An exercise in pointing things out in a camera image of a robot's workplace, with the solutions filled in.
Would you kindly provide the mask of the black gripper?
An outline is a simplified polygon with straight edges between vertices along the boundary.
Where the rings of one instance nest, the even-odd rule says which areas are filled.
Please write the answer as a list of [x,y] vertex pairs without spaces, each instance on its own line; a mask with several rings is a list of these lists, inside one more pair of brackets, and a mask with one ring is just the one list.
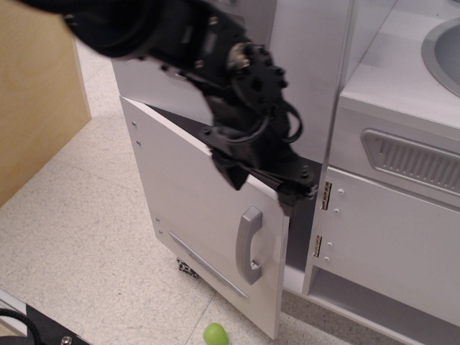
[[283,213],[292,216],[299,203],[316,196],[317,182],[311,164],[290,146],[303,125],[290,136],[288,114],[298,117],[292,108],[277,107],[248,130],[206,126],[200,138],[211,149],[216,169],[234,190],[240,190],[253,175],[277,191]]

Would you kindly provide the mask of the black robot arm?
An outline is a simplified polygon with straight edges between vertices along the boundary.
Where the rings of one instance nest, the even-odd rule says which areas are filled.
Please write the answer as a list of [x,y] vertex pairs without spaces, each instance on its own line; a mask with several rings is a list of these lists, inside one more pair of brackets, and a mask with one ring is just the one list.
[[303,132],[282,95],[285,72],[245,28],[204,1],[30,1],[109,58],[160,61],[205,98],[213,123],[200,139],[216,169],[240,189],[255,176],[274,189],[285,215],[317,191],[307,159],[292,149]]

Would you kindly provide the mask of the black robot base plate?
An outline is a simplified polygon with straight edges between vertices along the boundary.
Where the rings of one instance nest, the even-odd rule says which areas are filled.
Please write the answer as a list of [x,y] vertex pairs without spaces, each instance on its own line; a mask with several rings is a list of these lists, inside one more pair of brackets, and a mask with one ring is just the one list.
[[89,345],[80,335],[64,327],[57,321],[26,305],[26,315],[36,326],[43,344]]

